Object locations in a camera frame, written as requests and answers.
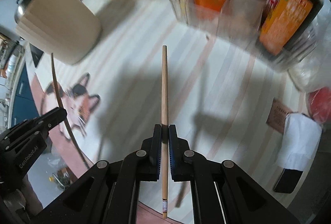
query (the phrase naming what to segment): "cabinet handle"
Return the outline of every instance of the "cabinet handle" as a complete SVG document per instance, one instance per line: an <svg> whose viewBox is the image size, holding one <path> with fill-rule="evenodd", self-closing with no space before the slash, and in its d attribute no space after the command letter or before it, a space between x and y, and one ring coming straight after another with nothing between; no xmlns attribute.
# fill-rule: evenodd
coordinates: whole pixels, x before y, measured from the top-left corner
<svg viewBox="0 0 331 224"><path fill-rule="evenodd" d="M24 83L21 82L21 85L19 86L19 95L22 94L23 86L24 86Z"/></svg>

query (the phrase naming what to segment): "soy sauce bottle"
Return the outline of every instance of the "soy sauce bottle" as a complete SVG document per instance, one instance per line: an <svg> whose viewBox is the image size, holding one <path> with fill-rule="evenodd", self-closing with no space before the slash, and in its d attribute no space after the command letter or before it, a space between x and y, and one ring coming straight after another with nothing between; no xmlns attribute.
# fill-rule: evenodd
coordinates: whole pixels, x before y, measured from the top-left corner
<svg viewBox="0 0 331 224"><path fill-rule="evenodd" d="M270 53L270 59L282 50L291 51L295 41L322 8L322 0L277 0L261 29L259 42Z"/></svg>

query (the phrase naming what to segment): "red object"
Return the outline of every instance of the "red object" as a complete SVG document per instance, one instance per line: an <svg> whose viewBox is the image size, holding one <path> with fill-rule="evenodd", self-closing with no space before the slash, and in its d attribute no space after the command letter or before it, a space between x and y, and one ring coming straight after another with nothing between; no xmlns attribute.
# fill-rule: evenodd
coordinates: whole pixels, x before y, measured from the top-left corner
<svg viewBox="0 0 331 224"><path fill-rule="evenodd" d="M331 88L324 87L307 94L308 111L318 123L331 122Z"/></svg>

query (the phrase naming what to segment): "brown card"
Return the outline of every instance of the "brown card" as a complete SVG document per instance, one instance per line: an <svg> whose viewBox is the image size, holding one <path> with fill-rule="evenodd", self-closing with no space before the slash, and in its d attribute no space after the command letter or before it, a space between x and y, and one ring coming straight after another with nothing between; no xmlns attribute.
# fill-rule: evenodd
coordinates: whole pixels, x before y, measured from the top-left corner
<svg viewBox="0 0 331 224"><path fill-rule="evenodd" d="M282 104L277 99L273 99L267 124L276 131L279 131L281 134L284 134L285 119L289 113L292 113L290 108Z"/></svg>

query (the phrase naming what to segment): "blue cabinet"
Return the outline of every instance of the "blue cabinet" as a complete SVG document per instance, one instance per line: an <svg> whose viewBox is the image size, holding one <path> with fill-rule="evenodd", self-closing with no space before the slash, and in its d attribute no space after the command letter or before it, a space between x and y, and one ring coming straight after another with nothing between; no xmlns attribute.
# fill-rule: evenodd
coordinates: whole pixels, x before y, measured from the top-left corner
<svg viewBox="0 0 331 224"><path fill-rule="evenodd" d="M11 126L15 126L24 119L29 120L38 116L39 114L30 89L28 73L26 66L24 66L15 94Z"/></svg>

